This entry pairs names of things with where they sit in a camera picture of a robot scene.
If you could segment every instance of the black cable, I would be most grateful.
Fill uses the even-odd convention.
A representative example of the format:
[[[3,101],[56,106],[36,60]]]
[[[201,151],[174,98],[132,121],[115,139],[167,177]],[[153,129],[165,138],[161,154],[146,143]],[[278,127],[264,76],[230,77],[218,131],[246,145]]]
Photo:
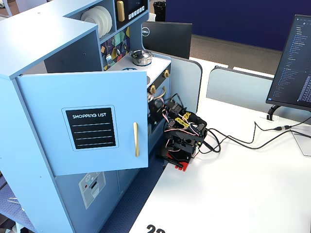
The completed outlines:
[[[185,108],[185,107],[184,107],[184,104],[183,104],[183,102],[181,101],[181,98],[180,98],[180,96],[179,96],[178,93],[175,93],[174,95],[172,95],[172,96],[169,97],[168,99],[164,100],[164,102],[165,102],[165,101],[168,101],[168,100],[172,100],[175,96],[178,97],[178,99],[179,99],[179,101],[180,101],[180,103],[181,103],[181,106],[182,106],[183,108]]]
[[[261,145],[260,147],[257,147],[257,148],[252,148],[252,147],[249,147],[249,146],[246,146],[246,145],[242,144],[242,143],[245,143],[245,144],[252,144],[252,143],[254,142],[254,140],[255,140],[255,134],[256,134],[256,127],[258,127],[258,128],[259,128],[260,130],[262,130],[262,131],[276,130],[276,129],[278,129],[279,127],[276,127],[276,128],[274,128],[274,129],[267,129],[267,130],[264,130],[264,129],[262,129],[256,122],[254,122],[255,128],[254,128],[254,133],[253,133],[253,140],[252,140],[251,142],[245,142],[245,141],[239,140],[239,139],[237,139],[237,138],[235,138],[235,137],[233,137],[233,136],[231,136],[231,135],[225,135],[224,133],[220,132],[220,131],[217,130],[217,129],[213,129],[213,128],[212,128],[212,129],[208,129],[207,131],[210,131],[210,132],[211,132],[211,130],[214,130],[214,131],[218,132],[219,134],[221,134],[222,136],[224,136],[225,138],[224,138],[219,144],[218,144],[218,142],[217,142],[217,146],[213,147],[212,149],[211,149],[210,147],[208,147],[208,148],[209,148],[209,151],[207,151],[207,152],[201,152],[200,149],[199,149],[199,151],[200,151],[202,154],[207,154],[207,153],[210,153],[210,152],[212,152],[212,151],[215,152],[214,150],[215,150],[216,148],[218,148],[218,147],[220,146],[220,144],[222,144],[222,142],[225,141],[227,138],[229,138],[230,140],[234,141],[235,143],[237,143],[237,144],[239,144],[239,145],[241,145],[241,146],[243,146],[243,147],[245,147],[245,148],[251,149],[251,150],[258,150],[258,149],[261,149],[261,148],[263,148],[264,146],[266,146],[267,144],[269,144],[270,142],[272,142],[273,140],[277,139],[278,137],[280,137],[280,136],[282,136],[283,134],[288,133],[288,132],[297,133],[297,134],[299,134],[299,135],[301,135],[301,136],[305,136],[305,137],[311,138],[311,136],[309,136],[309,135],[307,135],[307,134],[304,134],[304,133],[300,133],[300,132],[291,130],[291,127],[294,127],[294,126],[303,124],[304,122],[308,121],[309,119],[311,119],[311,117],[309,117],[308,119],[306,119],[305,121],[303,121],[303,122],[301,122],[301,123],[299,123],[299,124],[292,125],[292,126],[288,126],[289,128],[288,128],[287,131],[284,131],[283,133],[280,133],[278,136],[272,138],[271,140],[269,140],[268,142],[264,143],[263,145]]]
[[[305,123],[306,121],[308,121],[308,120],[310,120],[310,119],[311,119],[311,117],[309,117],[308,119],[306,119],[306,120],[303,121],[303,122],[300,122],[300,123],[298,123],[298,124],[296,124],[296,125],[290,126],[290,128],[295,127],[295,126],[298,126],[298,125],[301,125],[301,124]]]
[[[284,132],[280,133],[279,135],[277,135],[276,137],[272,138],[271,140],[267,141],[266,143],[264,143],[264,144],[261,145],[260,147],[255,147],[255,148],[254,148],[254,147],[249,147],[249,146],[246,146],[246,145],[240,143],[239,141],[237,141],[237,140],[231,138],[230,136],[227,136],[227,135],[223,134],[222,132],[218,131],[217,129],[210,129],[210,130],[214,130],[214,131],[220,133],[222,136],[225,136],[225,137],[229,138],[230,140],[234,141],[235,143],[237,143],[237,144],[239,144],[239,145],[241,145],[241,146],[243,146],[243,147],[245,147],[245,148],[251,149],[251,150],[258,150],[258,149],[261,149],[261,148],[263,148],[264,146],[266,146],[267,144],[269,144],[270,142],[272,142],[273,140],[277,139],[278,137],[280,137],[280,136],[282,136],[283,134],[288,133],[288,132],[294,132],[294,133],[297,133],[297,134],[299,134],[299,135],[302,135],[302,136],[311,138],[311,136],[306,135],[306,134],[304,134],[304,133],[300,133],[300,132],[297,132],[297,131],[294,131],[294,130],[287,130],[287,131],[284,131]]]

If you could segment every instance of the silver pot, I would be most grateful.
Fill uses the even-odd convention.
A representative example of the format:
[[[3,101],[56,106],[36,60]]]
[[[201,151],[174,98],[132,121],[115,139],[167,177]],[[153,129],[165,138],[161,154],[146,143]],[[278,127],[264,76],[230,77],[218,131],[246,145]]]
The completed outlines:
[[[152,62],[152,53],[146,50],[137,50],[131,52],[130,56],[133,58],[133,63],[136,66],[144,67]]]

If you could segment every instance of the dell logo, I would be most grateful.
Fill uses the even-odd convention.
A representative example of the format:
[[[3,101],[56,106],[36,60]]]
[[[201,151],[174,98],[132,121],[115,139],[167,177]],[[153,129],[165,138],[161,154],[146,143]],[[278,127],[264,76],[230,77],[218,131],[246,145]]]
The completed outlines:
[[[146,27],[142,28],[141,32],[143,36],[149,36],[150,34],[149,28],[146,28]]]

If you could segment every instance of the white plate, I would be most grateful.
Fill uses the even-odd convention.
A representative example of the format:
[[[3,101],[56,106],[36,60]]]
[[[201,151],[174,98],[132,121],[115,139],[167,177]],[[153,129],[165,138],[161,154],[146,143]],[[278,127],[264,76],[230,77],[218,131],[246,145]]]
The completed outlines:
[[[96,9],[89,9],[88,11],[85,11],[83,15],[81,16],[81,21],[90,22],[90,23],[95,22],[98,25],[99,38],[103,36],[104,23],[101,17],[98,15],[98,12],[96,11]]]
[[[110,30],[112,28],[112,17],[110,15],[109,11],[106,8],[104,8],[103,6],[95,6],[94,8],[100,9],[106,15],[106,18],[108,20],[107,33],[110,32]]]
[[[98,16],[101,18],[103,24],[104,24],[104,32],[103,32],[103,35],[105,35],[107,32],[108,32],[108,19],[107,19],[107,16],[98,8],[94,7],[92,8],[93,10],[95,10],[98,14]]]

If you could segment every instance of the black monitor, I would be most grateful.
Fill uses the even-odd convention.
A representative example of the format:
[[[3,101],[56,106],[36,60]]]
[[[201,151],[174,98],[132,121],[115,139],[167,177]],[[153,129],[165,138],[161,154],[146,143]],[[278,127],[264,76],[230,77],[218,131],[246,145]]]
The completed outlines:
[[[147,50],[189,59],[192,23],[144,22],[142,42]]]
[[[311,16],[295,16],[266,103],[311,111]]]

